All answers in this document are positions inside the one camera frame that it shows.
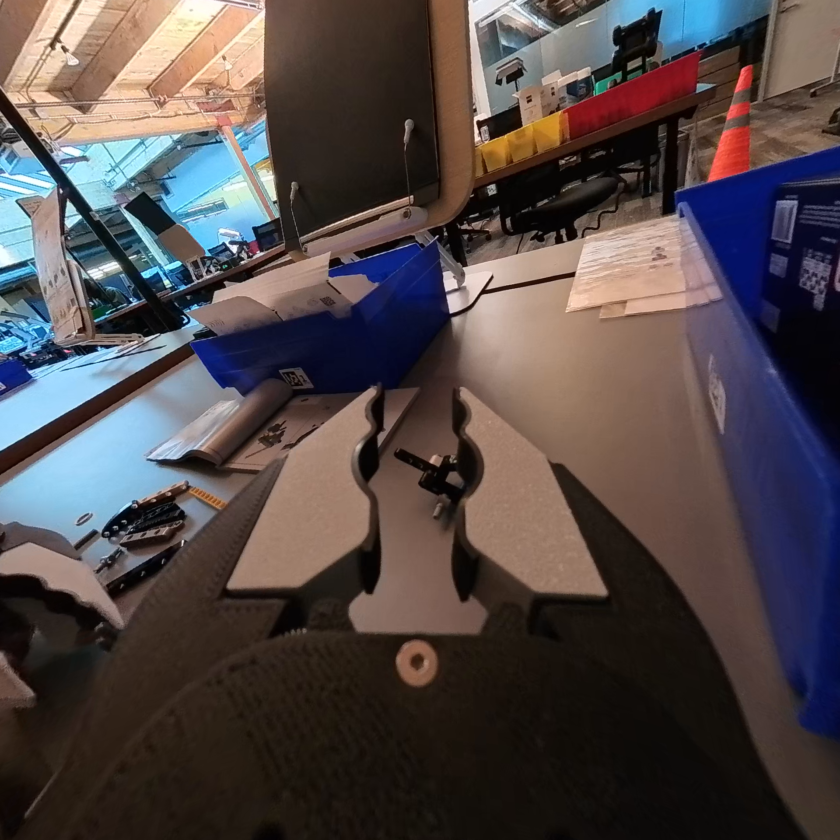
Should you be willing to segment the black curved lego panel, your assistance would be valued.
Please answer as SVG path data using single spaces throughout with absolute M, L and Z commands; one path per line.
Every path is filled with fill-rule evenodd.
M 112 515 L 101 528 L 105 539 L 144 532 L 186 519 L 186 512 L 173 499 L 153 499 L 129 504 Z

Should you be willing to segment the lego instruction booklet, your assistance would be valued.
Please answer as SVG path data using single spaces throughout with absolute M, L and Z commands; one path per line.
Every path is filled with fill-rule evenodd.
M 289 385 L 267 380 L 246 396 L 212 405 L 145 458 L 165 465 L 201 460 L 216 469 L 255 474 L 287 457 L 356 397 L 294 395 Z

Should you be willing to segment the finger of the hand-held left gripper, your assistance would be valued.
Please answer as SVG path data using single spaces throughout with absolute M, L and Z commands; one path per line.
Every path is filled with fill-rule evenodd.
M 121 632 L 124 621 L 95 573 L 84 563 L 36 543 L 2 552 L 2 600 L 36 602 L 69 616 L 87 631 L 100 625 Z
M 81 559 L 81 555 L 74 544 L 58 532 L 26 526 L 20 522 L 1 524 L 1 553 L 28 543 L 38 545 L 73 560 Z

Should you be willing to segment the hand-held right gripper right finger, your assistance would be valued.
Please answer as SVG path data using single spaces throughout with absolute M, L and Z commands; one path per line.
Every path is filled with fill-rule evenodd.
M 606 584 L 548 457 L 463 386 L 455 435 L 459 599 L 604 602 Z

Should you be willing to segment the computer monitor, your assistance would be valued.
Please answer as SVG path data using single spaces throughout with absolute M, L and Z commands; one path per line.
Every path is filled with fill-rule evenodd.
M 467 2 L 266 2 L 269 154 L 295 277 L 445 226 L 475 183 Z

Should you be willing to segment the paper board on white stand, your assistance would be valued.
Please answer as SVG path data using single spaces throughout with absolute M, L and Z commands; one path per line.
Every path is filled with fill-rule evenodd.
M 62 348 L 133 346 L 136 333 L 99 333 L 92 317 L 81 271 L 68 256 L 64 239 L 64 204 L 58 187 L 47 196 L 19 199 L 31 223 L 35 271 L 55 343 Z

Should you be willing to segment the small black lego axle connector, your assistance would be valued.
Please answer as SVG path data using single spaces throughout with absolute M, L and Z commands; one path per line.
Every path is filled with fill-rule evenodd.
M 459 474 L 457 455 L 434 455 L 426 459 L 407 449 L 397 448 L 394 457 L 418 470 L 418 486 L 435 496 L 433 520 L 441 520 L 459 504 L 465 494 L 465 485 Z

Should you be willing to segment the black lego box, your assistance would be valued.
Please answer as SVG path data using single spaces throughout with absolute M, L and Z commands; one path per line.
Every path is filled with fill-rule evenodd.
M 837 412 L 837 171 L 776 189 L 758 322 L 772 355 L 793 383 L 826 410 Z

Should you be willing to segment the white long lego beam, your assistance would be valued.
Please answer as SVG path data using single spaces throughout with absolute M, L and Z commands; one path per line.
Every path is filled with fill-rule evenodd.
M 150 495 L 131 502 L 132 510 L 145 510 L 149 508 L 159 507 L 165 503 L 173 501 L 180 495 L 186 493 L 191 489 L 191 484 L 188 480 L 176 482 L 171 486 L 158 490 Z

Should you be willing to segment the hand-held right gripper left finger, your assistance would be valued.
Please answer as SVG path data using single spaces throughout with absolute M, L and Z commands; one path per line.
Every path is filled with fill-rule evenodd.
M 233 596 L 354 599 L 382 567 L 379 506 L 384 390 L 357 396 L 281 463 L 228 579 Z

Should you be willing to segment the black office chair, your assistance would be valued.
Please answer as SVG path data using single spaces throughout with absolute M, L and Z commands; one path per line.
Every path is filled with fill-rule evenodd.
M 500 202 L 500 227 L 509 237 L 543 243 L 554 234 L 557 245 L 578 238 L 576 222 L 623 191 L 625 181 L 615 175 L 601 175 L 589 181 L 567 185 L 555 196 L 541 196 L 534 189 L 512 192 Z

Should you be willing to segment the red plastic bin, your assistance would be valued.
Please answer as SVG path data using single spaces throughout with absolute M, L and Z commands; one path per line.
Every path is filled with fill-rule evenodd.
M 564 113 L 571 140 L 693 94 L 701 53 L 692 52 L 614 88 L 582 100 Z

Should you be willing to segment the orange traffic cone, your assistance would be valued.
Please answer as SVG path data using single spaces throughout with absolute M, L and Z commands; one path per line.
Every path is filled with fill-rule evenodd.
M 707 181 L 740 175 L 750 168 L 753 66 L 741 68 Z

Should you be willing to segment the black machine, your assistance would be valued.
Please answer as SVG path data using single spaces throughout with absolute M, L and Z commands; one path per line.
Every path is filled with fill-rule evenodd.
M 651 7 L 645 16 L 627 25 L 618 25 L 612 32 L 614 48 L 612 73 L 624 83 L 636 72 L 644 74 L 652 69 L 658 48 L 658 32 L 662 12 Z

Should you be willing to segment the white cardboard boxes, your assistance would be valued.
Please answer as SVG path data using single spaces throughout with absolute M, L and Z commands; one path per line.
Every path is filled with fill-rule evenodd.
M 535 86 L 516 93 L 521 125 L 529 125 L 552 113 L 572 107 L 593 95 L 592 69 L 584 67 L 562 76 L 558 71 Z

